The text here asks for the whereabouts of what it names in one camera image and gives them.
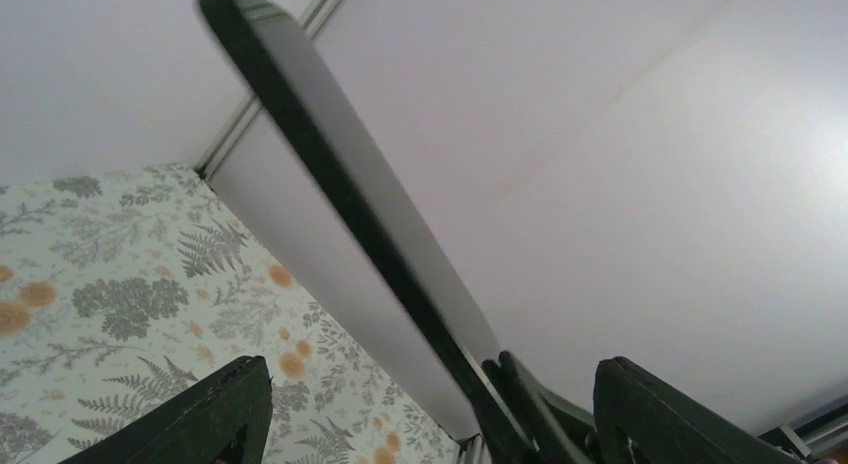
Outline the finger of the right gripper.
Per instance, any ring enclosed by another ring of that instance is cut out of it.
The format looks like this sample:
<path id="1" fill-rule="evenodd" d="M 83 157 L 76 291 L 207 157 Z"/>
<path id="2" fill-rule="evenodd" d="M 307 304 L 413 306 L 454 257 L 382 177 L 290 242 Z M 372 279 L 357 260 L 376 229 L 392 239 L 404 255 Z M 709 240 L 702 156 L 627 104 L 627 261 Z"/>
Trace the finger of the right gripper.
<path id="1" fill-rule="evenodd" d="M 594 417 L 542 385 L 513 354 L 482 363 L 508 411 L 481 423 L 494 463 L 598 463 Z"/>

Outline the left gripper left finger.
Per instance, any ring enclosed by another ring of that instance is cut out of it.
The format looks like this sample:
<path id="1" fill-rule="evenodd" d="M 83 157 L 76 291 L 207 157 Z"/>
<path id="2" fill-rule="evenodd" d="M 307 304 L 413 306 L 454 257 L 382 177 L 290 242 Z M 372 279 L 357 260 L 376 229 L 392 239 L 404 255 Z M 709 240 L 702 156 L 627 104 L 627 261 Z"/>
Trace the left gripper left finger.
<path id="1" fill-rule="evenodd" d="M 260 464 L 272 414 L 265 358 L 241 356 L 64 462 Z"/>

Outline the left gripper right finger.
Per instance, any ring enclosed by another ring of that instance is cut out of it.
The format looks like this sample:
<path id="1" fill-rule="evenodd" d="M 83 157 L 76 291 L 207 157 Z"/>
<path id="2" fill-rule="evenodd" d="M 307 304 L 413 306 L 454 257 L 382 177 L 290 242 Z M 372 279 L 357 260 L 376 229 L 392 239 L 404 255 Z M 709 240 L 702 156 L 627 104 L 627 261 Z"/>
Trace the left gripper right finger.
<path id="1" fill-rule="evenodd" d="M 651 463 L 799 461 L 622 356 L 598 364 L 593 409 L 607 463 L 631 463 L 631 441 Z"/>

